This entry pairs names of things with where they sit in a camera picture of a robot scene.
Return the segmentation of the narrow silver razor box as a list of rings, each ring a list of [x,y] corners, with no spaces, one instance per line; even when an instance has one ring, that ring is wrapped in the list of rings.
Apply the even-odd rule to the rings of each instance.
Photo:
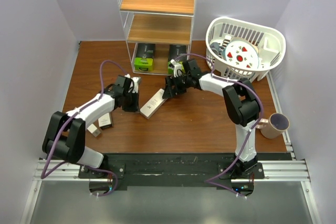
[[[159,89],[141,108],[140,113],[149,119],[166,101],[163,98],[164,90]]]

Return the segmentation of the silver box with H logo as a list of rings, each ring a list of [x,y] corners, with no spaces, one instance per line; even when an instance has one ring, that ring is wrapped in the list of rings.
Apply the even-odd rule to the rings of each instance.
[[[113,120],[111,113],[106,113],[98,118],[99,127],[104,130],[113,127]]]

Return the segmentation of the black green razor box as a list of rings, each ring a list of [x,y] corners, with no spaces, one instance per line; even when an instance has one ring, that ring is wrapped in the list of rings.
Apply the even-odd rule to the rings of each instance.
[[[169,47],[169,56],[167,59],[167,70],[168,74],[173,73],[173,67],[171,65],[171,60],[174,59],[177,63],[182,65],[182,62],[188,59],[188,56],[181,56],[177,59],[177,57],[181,54],[187,53],[187,46],[186,45],[170,45]]]
[[[138,43],[134,59],[136,71],[153,71],[155,44]]]

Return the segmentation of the small silver box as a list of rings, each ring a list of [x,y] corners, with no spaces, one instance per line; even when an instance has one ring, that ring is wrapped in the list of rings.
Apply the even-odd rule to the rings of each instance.
[[[90,124],[87,130],[94,136],[97,137],[101,134],[101,130],[99,127],[95,126],[94,124]]]

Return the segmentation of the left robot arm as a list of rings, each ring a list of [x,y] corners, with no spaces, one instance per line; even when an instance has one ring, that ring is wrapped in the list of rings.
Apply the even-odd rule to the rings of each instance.
[[[97,178],[108,174],[104,155],[86,146],[86,130],[102,116],[117,108],[125,112],[139,112],[140,77],[119,75],[84,105],[66,113],[55,112],[50,119],[42,150],[47,160],[59,158],[67,163],[89,166]]]

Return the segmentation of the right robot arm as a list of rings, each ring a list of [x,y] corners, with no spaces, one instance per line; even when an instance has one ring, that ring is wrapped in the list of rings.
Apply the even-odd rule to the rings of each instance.
[[[246,78],[226,79],[202,71],[194,59],[181,63],[171,60],[169,67],[173,73],[165,78],[162,98],[173,98],[185,93],[188,88],[209,91],[224,98],[228,117],[235,124],[234,161],[223,172],[207,179],[206,182],[210,184],[230,170],[233,170],[237,177],[246,178],[257,164],[255,129],[264,111],[251,82]]]

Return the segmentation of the grey item in basket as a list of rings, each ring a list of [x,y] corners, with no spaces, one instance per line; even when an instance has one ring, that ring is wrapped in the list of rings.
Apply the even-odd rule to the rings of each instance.
[[[212,42],[210,44],[210,48],[216,56],[219,56],[220,58],[222,57],[223,49],[222,49],[222,46],[218,42]]]

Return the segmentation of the watermelon pattern plate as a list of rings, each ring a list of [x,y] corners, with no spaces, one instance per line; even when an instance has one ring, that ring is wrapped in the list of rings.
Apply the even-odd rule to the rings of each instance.
[[[222,51],[222,58],[241,68],[257,69],[260,64],[258,48],[242,38],[233,38]]]

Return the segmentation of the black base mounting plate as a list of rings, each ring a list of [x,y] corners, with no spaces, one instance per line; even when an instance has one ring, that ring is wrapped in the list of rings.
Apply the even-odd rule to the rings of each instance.
[[[258,163],[242,172],[235,164],[216,183],[250,195],[254,182],[265,178],[263,161],[289,161],[289,153],[260,153]],[[129,186],[207,187],[206,180],[223,172],[234,160],[232,153],[128,153],[106,154],[103,169],[114,172],[117,189]]]

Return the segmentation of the white plastic dish basket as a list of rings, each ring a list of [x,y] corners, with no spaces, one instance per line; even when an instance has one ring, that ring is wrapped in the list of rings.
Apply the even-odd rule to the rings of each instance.
[[[218,42],[224,50],[233,38],[245,39],[258,48],[260,64],[257,69],[233,66],[212,52],[212,42]],[[211,22],[205,42],[210,69],[218,71],[225,78],[247,78],[251,82],[261,80],[271,69],[277,67],[286,52],[286,40],[278,30],[229,17],[219,17]]]

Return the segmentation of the pink ceramic mug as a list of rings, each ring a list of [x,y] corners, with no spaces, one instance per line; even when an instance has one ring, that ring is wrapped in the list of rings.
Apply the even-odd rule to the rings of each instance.
[[[273,139],[289,129],[289,126],[289,119],[285,115],[273,113],[269,118],[261,119],[256,129],[259,129],[265,138]]]

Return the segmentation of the aluminium frame rail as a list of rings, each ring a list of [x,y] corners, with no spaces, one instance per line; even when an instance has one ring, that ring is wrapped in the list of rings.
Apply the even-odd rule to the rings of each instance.
[[[103,177],[84,178],[77,165],[52,161],[46,180],[35,177],[22,223],[320,223],[305,161],[263,161],[265,178],[250,195],[207,187],[129,186],[104,196]]]

